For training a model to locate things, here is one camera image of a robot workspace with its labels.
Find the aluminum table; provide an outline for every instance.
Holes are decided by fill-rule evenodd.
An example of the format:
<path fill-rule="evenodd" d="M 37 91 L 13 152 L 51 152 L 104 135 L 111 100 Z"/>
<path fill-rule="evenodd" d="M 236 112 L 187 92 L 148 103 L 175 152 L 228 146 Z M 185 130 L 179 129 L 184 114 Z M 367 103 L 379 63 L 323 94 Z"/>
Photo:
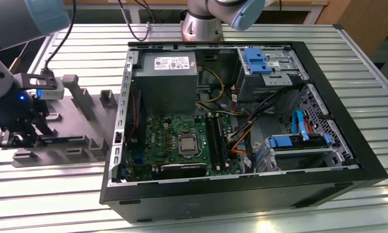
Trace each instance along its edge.
<path fill-rule="evenodd" d="M 145 26 L 133 28 L 141 37 Z M 224 26 L 223 31 L 227 41 L 307 43 L 388 171 L 388 81 L 347 32 L 329 25 L 260 25 L 245 32 Z M 64 36 L 65 31 L 45 39 L 29 72 L 40 72 Z M 180 40 L 180 26 L 155 25 L 149 40 Z M 57 76 L 77 74 L 91 93 L 117 93 L 129 41 L 125 25 L 76 25 L 49 67 Z M 13 152 L 0 150 L 0 232 L 388 233 L 388 179 L 319 207 L 129 224 L 99 204 L 104 163 L 13 168 Z"/>

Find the ventilation grille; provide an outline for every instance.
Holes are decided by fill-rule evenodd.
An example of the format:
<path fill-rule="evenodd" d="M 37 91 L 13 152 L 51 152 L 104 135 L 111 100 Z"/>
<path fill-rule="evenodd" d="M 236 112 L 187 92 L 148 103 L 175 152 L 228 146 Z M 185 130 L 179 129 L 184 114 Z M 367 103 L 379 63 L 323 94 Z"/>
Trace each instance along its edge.
<path fill-rule="evenodd" d="M 291 101 L 291 99 L 295 99 L 293 106 L 289 106 L 289 108 L 285 110 L 284 103 L 285 101 Z M 331 135 L 331 138 L 333 139 L 333 147 L 340 148 L 341 155 L 344 159 L 352 158 L 352 155 L 350 153 L 350 150 L 345 146 L 345 142 L 343 138 L 336 133 L 336 127 L 333 121 L 320 119 L 320 116 L 325 115 L 325 110 L 323 111 L 319 102 L 316 101 L 316 97 L 313 96 L 313 90 L 309 88 L 305 88 L 301 92 L 297 92 L 292 94 L 291 97 L 288 97 L 288 100 L 283 100 L 280 105 L 276 106 L 276 109 L 281 108 L 281 118 L 280 123 L 284 125 L 285 133 L 292 133 L 292 114 L 296 109 L 300 109 L 304 113 L 304 115 L 308 117 L 309 123 L 315 128 L 315 132 L 317 133 L 327 133 Z"/>

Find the sticker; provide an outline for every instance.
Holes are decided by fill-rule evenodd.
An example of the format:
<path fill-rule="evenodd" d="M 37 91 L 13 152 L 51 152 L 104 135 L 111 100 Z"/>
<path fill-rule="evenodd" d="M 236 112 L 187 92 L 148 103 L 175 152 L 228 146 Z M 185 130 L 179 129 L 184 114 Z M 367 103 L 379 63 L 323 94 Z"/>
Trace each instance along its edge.
<path fill-rule="evenodd" d="M 155 59 L 153 69 L 189 69 L 188 57 L 157 57 Z"/>
<path fill-rule="evenodd" d="M 232 101 L 237 103 L 237 95 L 232 94 Z"/>
<path fill-rule="evenodd" d="M 252 161 L 247 157 L 244 157 L 244 164 L 252 168 Z"/>
<path fill-rule="evenodd" d="M 277 67 L 279 66 L 279 62 L 269 62 L 269 66 L 271 67 Z"/>

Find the blue latch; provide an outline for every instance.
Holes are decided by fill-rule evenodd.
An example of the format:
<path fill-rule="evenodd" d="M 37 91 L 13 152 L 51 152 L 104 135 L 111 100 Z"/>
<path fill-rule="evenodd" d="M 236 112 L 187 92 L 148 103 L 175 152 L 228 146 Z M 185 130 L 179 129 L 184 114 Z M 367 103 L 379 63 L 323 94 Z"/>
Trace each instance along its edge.
<path fill-rule="evenodd" d="M 297 133 L 297 126 L 299 126 L 300 134 L 303 136 L 303 140 L 304 141 L 309 140 L 309 136 L 305 132 L 301 110 L 295 110 L 293 115 L 292 115 L 292 133 Z"/>
<path fill-rule="evenodd" d="M 271 145 L 271 148 L 275 148 L 277 146 L 273 138 L 269 138 L 269 145 Z"/>
<path fill-rule="evenodd" d="M 260 49 L 245 48 L 244 60 L 251 74 L 271 74 L 272 69 L 267 65 L 267 58 Z"/>
<path fill-rule="evenodd" d="M 332 139 L 331 139 L 331 136 L 325 133 L 325 134 L 323 135 L 323 138 L 324 138 L 324 142 L 325 142 L 325 144 L 327 144 L 328 146 L 331 146 L 331 145 L 332 145 Z"/>
<path fill-rule="evenodd" d="M 289 136 L 275 136 L 273 137 L 276 141 L 276 145 L 279 147 L 291 147 L 292 146 L 292 140 Z"/>

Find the white cable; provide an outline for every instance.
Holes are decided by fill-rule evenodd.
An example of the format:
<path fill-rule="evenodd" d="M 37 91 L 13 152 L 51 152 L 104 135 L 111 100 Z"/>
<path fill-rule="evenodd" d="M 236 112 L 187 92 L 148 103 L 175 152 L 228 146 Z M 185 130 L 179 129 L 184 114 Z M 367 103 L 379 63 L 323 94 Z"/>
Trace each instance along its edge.
<path fill-rule="evenodd" d="M 201 104 L 197 104 L 201 108 L 204 108 L 207 111 L 209 111 L 209 109 L 207 109 Z M 216 112 L 216 113 L 225 113 L 225 114 L 229 114 L 229 115 L 235 115 L 235 116 L 240 116 L 243 114 L 239 114 L 239 113 L 231 113 L 231 112 L 225 112 L 225 111 L 219 111 L 219 110 L 212 110 L 209 112 Z"/>

